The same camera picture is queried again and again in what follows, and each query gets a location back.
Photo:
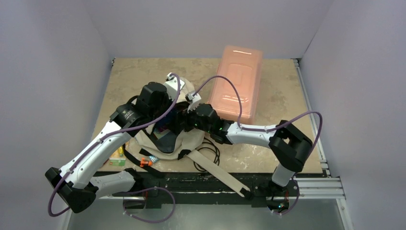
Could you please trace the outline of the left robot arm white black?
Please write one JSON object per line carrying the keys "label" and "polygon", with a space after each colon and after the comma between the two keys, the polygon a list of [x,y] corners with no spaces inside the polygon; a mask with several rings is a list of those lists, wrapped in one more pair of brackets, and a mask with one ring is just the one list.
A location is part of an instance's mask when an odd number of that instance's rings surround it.
{"label": "left robot arm white black", "polygon": [[138,132],[165,118],[174,108],[183,80],[150,82],[140,94],[117,107],[101,132],[74,159],[61,168],[51,167],[45,177],[54,190],[48,202],[49,216],[57,217],[71,209],[79,213],[96,199],[119,192],[137,196],[143,183],[133,169],[107,176],[95,176],[97,170],[122,145]]}

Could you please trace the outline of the beige backpack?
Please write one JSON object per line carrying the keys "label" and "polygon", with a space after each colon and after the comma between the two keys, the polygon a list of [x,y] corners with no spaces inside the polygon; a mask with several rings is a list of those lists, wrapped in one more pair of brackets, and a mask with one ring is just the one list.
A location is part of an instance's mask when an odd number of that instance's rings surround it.
{"label": "beige backpack", "polygon": [[[172,101],[168,94],[166,98],[169,99],[170,104],[175,103],[172,109],[175,106],[182,106],[185,107],[184,111],[187,112],[189,103],[185,99],[185,96],[189,92],[194,91],[194,87],[186,79],[183,79],[183,81],[184,87],[180,94],[176,95],[177,101]],[[165,87],[164,84],[150,82],[143,87],[140,95],[137,98],[133,97],[130,99],[130,102],[134,102],[135,107],[142,111],[147,109],[156,111],[163,106],[163,102],[166,99],[164,96],[158,97],[162,87]],[[193,160],[194,166],[198,171],[210,173],[240,196],[251,199],[252,193],[250,189],[220,168],[220,150],[217,146],[213,146],[213,152],[216,154],[213,161],[209,161],[200,153],[200,150],[203,149],[203,144],[213,145],[215,143],[208,133],[197,129],[189,132],[182,130],[179,134],[174,134],[167,129],[159,133],[154,128],[155,125],[156,123],[153,123],[136,134],[135,139],[141,147],[140,154],[146,156],[153,155],[163,160],[180,160],[184,156],[187,156]]]}

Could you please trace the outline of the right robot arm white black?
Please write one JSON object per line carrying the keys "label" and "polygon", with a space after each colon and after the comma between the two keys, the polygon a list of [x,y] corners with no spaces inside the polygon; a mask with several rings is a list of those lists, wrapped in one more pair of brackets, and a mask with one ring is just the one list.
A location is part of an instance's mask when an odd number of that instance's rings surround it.
{"label": "right robot arm white black", "polygon": [[250,144],[271,149],[279,161],[269,181],[269,189],[275,195],[287,190],[290,179],[303,170],[314,149],[313,141],[292,121],[281,120],[271,126],[244,125],[222,119],[207,103],[187,113],[185,119],[187,130],[202,130],[219,144]]}

